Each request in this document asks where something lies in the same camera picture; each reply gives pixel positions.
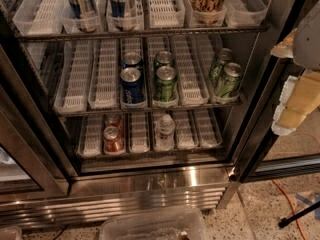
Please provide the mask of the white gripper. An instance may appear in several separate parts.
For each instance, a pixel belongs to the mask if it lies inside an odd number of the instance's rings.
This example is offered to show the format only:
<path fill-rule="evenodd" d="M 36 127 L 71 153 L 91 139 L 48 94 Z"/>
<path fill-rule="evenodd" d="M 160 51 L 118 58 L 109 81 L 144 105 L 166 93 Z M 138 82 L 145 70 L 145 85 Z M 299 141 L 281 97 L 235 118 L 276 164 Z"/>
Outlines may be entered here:
<path fill-rule="evenodd" d="M 278 58 L 293 58 L 297 65 L 320 70 L 320 0 L 270 54 Z M 320 73 L 309 72 L 299 77 L 289 76 L 284 83 L 271 129 L 278 136 L 294 132 L 306 117 L 320 105 Z"/>

